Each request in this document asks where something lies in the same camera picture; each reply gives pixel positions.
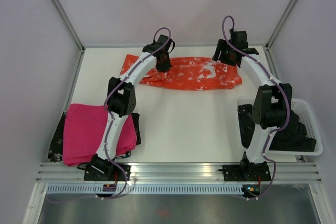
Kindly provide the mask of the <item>orange white-speckled trousers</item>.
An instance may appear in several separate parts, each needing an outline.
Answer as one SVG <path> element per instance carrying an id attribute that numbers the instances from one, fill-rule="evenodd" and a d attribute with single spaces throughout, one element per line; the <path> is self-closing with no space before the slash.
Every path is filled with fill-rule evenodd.
<path id="1" fill-rule="evenodd" d="M 232 89 L 242 84 L 238 68 L 207 57 L 177 57 L 170 60 L 169 71 L 153 67 L 140 84 L 186 91 Z"/>

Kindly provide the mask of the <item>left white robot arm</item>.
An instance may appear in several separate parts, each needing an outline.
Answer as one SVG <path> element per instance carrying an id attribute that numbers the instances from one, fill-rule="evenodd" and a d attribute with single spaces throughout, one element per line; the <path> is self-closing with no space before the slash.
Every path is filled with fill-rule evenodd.
<path id="1" fill-rule="evenodd" d="M 114 175 L 116 164 L 113 160 L 119 136 L 137 104 L 135 88 L 154 67 L 159 72 L 166 72 L 172 67 L 169 53 L 174 47 L 171 35 L 161 34 L 158 39 L 154 38 L 151 44 L 143 47 L 141 55 L 124 74 L 109 80 L 108 95 L 103 105 L 108 115 L 106 129 L 90 162 L 102 180 L 110 180 Z"/>

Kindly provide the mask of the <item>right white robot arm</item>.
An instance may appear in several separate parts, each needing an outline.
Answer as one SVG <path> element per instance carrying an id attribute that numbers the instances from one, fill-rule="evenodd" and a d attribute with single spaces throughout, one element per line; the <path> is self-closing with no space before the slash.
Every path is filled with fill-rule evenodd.
<path id="1" fill-rule="evenodd" d="M 267 152 L 277 132 L 284 130 L 290 119 L 292 87 L 281 83 L 263 65 L 254 48 L 248 47 L 245 31 L 229 30 L 230 39 L 217 43 L 214 61 L 239 67 L 258 88 L 251 112 L 255 130 L 239 167 L 240 176 L 251 180 L 258 174 L 256 164 L 270 161 Z"/>

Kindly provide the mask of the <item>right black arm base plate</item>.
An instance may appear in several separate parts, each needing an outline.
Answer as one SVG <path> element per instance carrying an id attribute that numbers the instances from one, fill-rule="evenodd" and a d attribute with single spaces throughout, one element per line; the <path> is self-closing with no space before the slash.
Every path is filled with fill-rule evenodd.
<path id="1" fill-rule="evenodd" d="M 268 165 L 257 168 L 242 168 L 240 165 L 223 165 L 218 170 L 222 172 L 226 182 L 262 182 L 271 181 Z"/>

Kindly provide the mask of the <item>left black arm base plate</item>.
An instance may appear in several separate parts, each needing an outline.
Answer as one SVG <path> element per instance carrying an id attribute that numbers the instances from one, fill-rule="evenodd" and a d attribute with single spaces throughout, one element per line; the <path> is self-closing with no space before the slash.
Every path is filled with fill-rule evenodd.
<path id="1" fill-rule="evenodd" d="M 116 166 L 112 166 L 112 170 L 110 170 L 107 174 L 103 173 L 102 171 L 92 167 L 91 165 L 88 165 L 85 169 L 84 173 L 84 181 L 89 182 L 111 182 L 111 181 L 121 181 L 125 182 L 129 180 L 130 174 L 131 174 L 131 166 L 122 164 L 121 168 L 125 171 L 125 174 L 123 171 Z"/>

